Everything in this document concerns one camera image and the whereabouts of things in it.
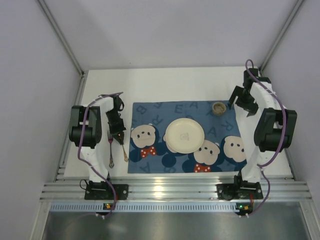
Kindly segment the gold spoon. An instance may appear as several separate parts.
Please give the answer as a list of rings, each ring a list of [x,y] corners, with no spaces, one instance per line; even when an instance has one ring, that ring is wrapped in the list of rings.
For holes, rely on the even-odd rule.
[[[120,133],[118,134],[118,137],[119,137],[119,140],[120,140],[120,145],[121,145],[122,150],[123,150],[124,161],[128,162],[129,158],[128,158],[128,155],[126,153],[125,147],[124,147],[124,139],[123,139],[123,137],[122,137],[122,135]]]

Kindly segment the blue bear print cloth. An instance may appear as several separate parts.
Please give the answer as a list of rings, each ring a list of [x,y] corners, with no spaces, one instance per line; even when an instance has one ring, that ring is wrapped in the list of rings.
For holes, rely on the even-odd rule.
[[[247,164],[234,108],[217,116],[214,101],[135,102],[132,106],[128,173],[178,174],[238,172]],[[180,118],[196,121],[204,143],[194,153],[178,153],[166,143],[166,129]]]

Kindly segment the cream round plate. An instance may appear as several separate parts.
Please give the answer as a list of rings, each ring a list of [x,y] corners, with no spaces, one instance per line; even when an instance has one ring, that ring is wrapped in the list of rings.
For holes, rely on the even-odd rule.
[[[172,153],[190,154],[202,146],[205,133],[195,120],[178,118],[167,126],[163,140]]]

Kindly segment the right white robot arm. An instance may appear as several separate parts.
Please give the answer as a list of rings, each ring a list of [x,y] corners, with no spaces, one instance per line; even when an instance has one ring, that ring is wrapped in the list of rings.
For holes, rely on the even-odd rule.
[[[262,170],[269,166],[283,150],[290,147],[297,121],[297,112],[286,109],[268,77],[259,76],[259,69],[247,67],[243,72],[242,86],[236,86],[227,106],[238,106],[247,117],[260,114],[254,133],[255,148],[240,170],[242,180],[257,183]]]

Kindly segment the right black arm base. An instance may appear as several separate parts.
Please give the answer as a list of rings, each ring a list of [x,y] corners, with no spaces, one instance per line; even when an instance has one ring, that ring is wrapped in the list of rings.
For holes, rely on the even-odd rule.
[[[241,173],[235,175],[233,183],[221,183],[216,185],[219,200],[254,200],[263,199],[262,188],[259,182],[243,180]]]

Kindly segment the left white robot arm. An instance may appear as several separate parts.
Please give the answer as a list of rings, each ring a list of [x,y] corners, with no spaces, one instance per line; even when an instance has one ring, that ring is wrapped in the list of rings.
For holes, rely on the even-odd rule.
[[[125,104],[121,94],[101,94],[88,105],[71,107],[68,137],[77,147],[77,158],[87,164],[93,183],[111,183],[104,153],[108,134],[124,144],[126,127],[121,112]]]

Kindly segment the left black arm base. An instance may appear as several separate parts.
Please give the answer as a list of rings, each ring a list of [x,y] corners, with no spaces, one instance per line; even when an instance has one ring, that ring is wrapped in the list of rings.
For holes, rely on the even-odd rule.
[[[126,200],[129,194],[128,184],[112,184],[116,200]],[[106,182],[86,183],[85,200],[114,200],[114,192]]]

